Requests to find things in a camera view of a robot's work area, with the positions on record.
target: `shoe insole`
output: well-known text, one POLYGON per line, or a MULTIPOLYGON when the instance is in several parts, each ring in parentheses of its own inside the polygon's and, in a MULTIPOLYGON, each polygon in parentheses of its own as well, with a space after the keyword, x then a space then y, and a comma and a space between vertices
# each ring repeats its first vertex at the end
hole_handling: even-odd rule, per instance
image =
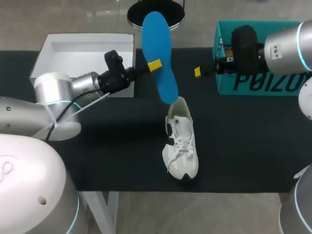
POLYGON ((160 99, 171 104, 178 99, 175 76, 171 69, 171 35, 167 21, 159 12, 149 13, 142 26, 142 50, 146 61, 160 60, 162 67, 153 76, 160 99))

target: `teal shoe box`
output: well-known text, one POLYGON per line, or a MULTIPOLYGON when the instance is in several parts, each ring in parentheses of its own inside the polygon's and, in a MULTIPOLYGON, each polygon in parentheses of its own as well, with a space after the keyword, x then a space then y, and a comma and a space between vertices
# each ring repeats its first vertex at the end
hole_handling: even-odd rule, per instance
MULTIPOLYGON (((257 34, 258 42, 265 43, 269 34, 299 24, 297 21, 245 21, 219 20, 213 47, 214 61, 231 53, 232 31, 250 25, 257 34)), ((222 95, 298 96, 301 86, 311 73, 275 76, 270 72, 254 76, 238 74, 215 75, 217 88, 222 95)))

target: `open box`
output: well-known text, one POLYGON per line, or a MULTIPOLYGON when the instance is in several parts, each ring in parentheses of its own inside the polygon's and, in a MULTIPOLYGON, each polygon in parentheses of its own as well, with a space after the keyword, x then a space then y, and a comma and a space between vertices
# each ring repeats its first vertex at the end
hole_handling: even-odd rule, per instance
MULTIPOLYGON (((104 54, 116 50, 125 68, 134 66, 134 35, 119 33, 48 34, 30 75, 32 84, 48 72, 63 72, 77 78, 89 72, 107 71, 104 54)), ((111 97, 133 97, 134 82, 111 97)))

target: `sneaker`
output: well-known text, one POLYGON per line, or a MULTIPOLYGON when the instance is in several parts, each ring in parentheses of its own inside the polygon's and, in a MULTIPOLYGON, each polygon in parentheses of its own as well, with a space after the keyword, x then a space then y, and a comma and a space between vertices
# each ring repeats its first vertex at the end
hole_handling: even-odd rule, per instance
POLYGON ((167 171, 179 180, 193 179, 198 171, 193 120, 184 98, 170 105, 166 117, 168 142, 162 151, 167 171))

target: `white shoelace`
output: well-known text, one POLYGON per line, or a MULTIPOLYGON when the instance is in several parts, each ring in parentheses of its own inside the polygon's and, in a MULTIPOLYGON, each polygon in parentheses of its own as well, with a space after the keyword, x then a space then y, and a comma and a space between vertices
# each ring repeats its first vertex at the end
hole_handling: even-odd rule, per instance
POLYGON ((176 146, 176 152, 170 159, 167 167, 167 172, 169 171, 169 167, 172 162, 176 161, 176 159, 181 155, 180 151, 186 151, 187 155, 186 157, 190 158, 193 155, 193 134, 190 134, 186 137, 179 136, 178 138, 175 136, 174 133, 172 133, 171 138, 174 139, 175 141, 175 146, 176 146))

